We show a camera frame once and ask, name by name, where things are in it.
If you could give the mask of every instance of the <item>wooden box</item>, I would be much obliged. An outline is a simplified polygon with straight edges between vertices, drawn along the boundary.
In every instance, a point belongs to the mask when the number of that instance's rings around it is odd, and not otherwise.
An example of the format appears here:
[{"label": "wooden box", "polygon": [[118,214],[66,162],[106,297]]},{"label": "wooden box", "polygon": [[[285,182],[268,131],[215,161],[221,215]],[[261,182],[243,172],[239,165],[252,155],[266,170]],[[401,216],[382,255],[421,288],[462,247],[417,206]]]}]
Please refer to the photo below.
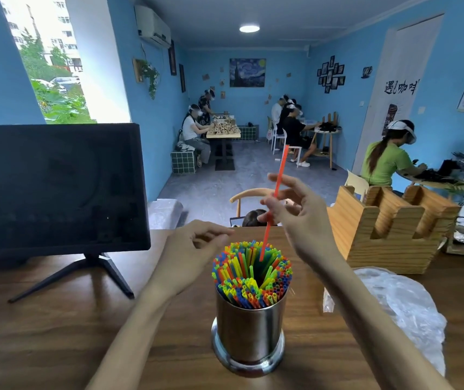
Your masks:
[{"label": "wooden box", "polygon": [[403,198],[390,187],[373,186],[365,203],[353,193],[353,187],[341,186],[327,209],[337,247],[353,268],[422,274],[460,210],[422,186],[409,186]]}]

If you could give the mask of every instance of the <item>hanging plant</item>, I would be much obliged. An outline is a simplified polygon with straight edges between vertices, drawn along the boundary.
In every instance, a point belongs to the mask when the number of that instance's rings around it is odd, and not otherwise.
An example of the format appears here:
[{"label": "hanging plant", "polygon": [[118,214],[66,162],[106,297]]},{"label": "hanging plant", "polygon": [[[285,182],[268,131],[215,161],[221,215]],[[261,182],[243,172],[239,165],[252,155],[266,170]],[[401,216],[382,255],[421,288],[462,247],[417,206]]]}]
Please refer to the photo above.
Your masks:
[{"label": "hanging plant", "polygon": [[144,79],[149,78],[149,95],[154,100],[158,82],[160,81],[160,73],[147,60],[136,60],[138,69]]}]

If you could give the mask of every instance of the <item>hand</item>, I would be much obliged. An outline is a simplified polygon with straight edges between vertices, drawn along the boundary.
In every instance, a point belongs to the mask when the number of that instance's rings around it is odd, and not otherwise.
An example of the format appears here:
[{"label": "hand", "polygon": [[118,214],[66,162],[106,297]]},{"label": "hand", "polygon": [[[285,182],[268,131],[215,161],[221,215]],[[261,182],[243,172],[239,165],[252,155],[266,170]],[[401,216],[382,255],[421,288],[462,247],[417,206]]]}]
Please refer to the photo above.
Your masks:
[{"label": "hand", "polygon": [[167,289],[171,296],[181,293],[226,245],[232,229],[194,220],[176,229],[165,242],[151,281]]},{"label": "hand", "polygon": [[[277,181],[277,174],[268,174],[268,179]],[[283,175],[282,184],[289,189],[280,190],[277,198],[267,196],[261,200],[270,212],[260,215],[260,222],[267,222],[273,216],[275,223],[282,223],[288,241],[304,261],[313,257],[338,257],[339,251],[329,217],[327,206],[321,196],[313,193],[300,179]],[[283,205],[279,200],[290,199],[294,205]]]}]

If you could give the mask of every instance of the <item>starry night painting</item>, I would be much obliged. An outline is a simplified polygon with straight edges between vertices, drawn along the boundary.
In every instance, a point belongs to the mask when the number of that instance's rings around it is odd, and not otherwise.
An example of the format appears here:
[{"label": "starry night painting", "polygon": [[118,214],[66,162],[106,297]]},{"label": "starry night painting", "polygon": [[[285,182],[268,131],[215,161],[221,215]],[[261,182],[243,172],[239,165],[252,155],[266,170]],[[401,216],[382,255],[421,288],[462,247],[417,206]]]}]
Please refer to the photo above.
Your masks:
[{"label": "starry night painting", "polygon": [[231,58],[230,87],[264,87],[265,58]]}]

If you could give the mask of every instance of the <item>computer monitor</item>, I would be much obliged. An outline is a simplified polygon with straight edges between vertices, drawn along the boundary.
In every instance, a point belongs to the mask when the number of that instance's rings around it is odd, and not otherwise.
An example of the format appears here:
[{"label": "computer monitor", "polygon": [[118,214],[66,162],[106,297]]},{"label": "computer monitor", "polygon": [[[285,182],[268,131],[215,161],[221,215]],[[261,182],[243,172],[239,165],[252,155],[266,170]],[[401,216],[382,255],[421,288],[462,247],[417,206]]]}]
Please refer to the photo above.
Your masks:
[{"label": "computer monitor", "polygon": [[137,124],[0,126],[0,257],[150,246]]}]

